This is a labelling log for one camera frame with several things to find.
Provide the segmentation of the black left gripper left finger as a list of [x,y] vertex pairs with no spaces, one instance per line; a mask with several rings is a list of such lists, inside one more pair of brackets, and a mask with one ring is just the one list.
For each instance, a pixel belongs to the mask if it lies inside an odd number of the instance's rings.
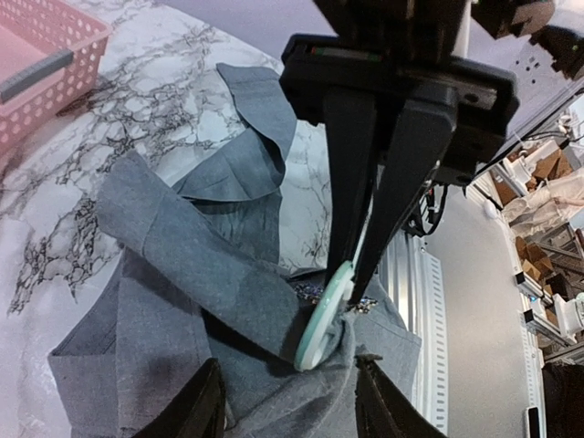
[[144,428],[144,437],[223,437],[225,395],[219,362],[215,358],[210,358],[161,414]]

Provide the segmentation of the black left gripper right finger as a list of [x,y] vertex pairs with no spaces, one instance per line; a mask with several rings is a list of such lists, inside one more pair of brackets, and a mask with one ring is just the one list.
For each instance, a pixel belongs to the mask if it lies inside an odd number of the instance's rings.
[[355,416],[359,438],[445,438],[425,420],[383,372],[381,356],[360,354],[355,390]]

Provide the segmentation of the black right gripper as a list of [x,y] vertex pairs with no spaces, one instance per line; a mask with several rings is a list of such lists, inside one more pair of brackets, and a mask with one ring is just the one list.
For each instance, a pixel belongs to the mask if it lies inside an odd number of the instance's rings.
[[[349,302],[356,304],[425,184],[437,173],[439,183],[467,185],[477,165],[490,164],[504,145],[519,107],[516,75],[459,57],[438,66],[407,63],[333,36],[306,34],[293,35],[281,59],[280,85],[297,118],[325,121],[332,200],[328,276],[353,258],[367,211],[375,98],[382,138],[401,111],[355,268]],[[419,89],[439,86],[454,98],[412,99]]]

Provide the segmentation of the round green orange badge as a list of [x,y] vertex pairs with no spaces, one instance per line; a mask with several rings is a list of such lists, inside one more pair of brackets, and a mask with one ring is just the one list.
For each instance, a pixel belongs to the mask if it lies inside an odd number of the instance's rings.
[[354,288],[353,263],[345,261],[334,273],[298,343],[294,366],[298,371],[313,370],[323,360],[333,340],[333,321],[346,307]]

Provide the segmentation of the grey button-up shirt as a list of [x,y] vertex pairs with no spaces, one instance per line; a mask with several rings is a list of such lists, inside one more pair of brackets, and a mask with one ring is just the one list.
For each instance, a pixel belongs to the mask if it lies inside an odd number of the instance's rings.
[[112,166],[96,202],[120,262],[48,362],[75,437],[166,437],[154,421],[192,405],[187,382],[213,358],[229,437],[353,437],[359,353],[410,398],[421,342],[378,280],[333,324],[324,361],[293,361],[321,273],[278,265],[280,185],[297,120],[269,68],[221,64],[246,129],[174,185],[135,151]]

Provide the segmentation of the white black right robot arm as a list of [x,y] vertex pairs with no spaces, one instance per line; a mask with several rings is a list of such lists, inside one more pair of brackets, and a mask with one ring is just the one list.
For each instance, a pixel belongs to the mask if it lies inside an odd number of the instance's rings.
[[470,21],[529,37],[566,78],[583,35],[551,1],[320,1],[333,36],[293,35],[281,87],[326,130],[332,225],[323,304],[357,304],[383,252],[435,185],[465,187],[495,163],[519,99],[509,71],[468,60]]

